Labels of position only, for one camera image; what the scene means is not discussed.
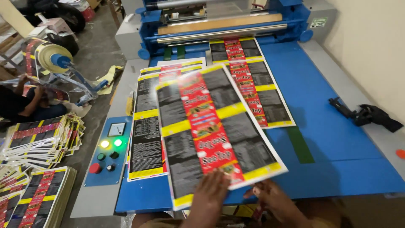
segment control panel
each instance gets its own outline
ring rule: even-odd
[[[131,135],[132,117],[107,118],[90,163],[84,187],[119,183]]]

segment black clamp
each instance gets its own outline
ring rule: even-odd
[[[346,118],[353,119],[353,123],[356,126],[363,126],[371,122],[383,125],[390,132],[396,132],[403,127],[403,124],[393,120],[390,116],[384,112],[382,109],[375,105],[362,104],[360,106],[360,111],[351,111],[346,106],[342,105],[338,100],[340,97],[335,99],[330,98],[328,101],[330,105],[335,107],[342,115]]]

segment person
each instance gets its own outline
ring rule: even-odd
[[[136,214],[131,228],[216,228],[260,227],[246,217],[221,216],[230,177],[216,170],[205,175],[196,187],[190,214],[187,219],[173,219],[165,212]],[[253,185],[244,198],[255,195],[258,203],[269,210],[275,219],[264,222],[262,228],[338,228],[341,214],[329,200],[293,201],[272,180]]]
[[[49,105],[44,88],[31,87],[23,97],[26,75],[19,78],[14,92],[0,85],[0,116],[14,123],[28,123],[62,116],[67,113],[63,104]]]

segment black shirt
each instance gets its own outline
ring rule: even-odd
[[[26,97],[15,94],[12,90],[0,85],[0,116],[15,123],[30,122],[31,118],[20,116],[25,107],[31,102]]]

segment laminating machine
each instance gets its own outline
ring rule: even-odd
[[[405,160],[396,156],[404,140],[380,125],[357,127],[328,103],[339,96],[350,110],[371,104],[319,45],[337,13],[325,0],[270,0],[265,10],[219,20],[212,20],[210,0],[122,2],[134,13],[116,34],[128,61],[71,217],[171,209],[167,176],[126,180],[132,126],[127,97],[141,69],[197,57],[210,65],[210,40],[240,36],[256,37],[298,127],[265,130],[289,169],[274,180],[291,198],[405,191]],[[168,17],[188,11],[187,17]],[[243,199],[246,190],[231,191],[225,204],[253,202]]]

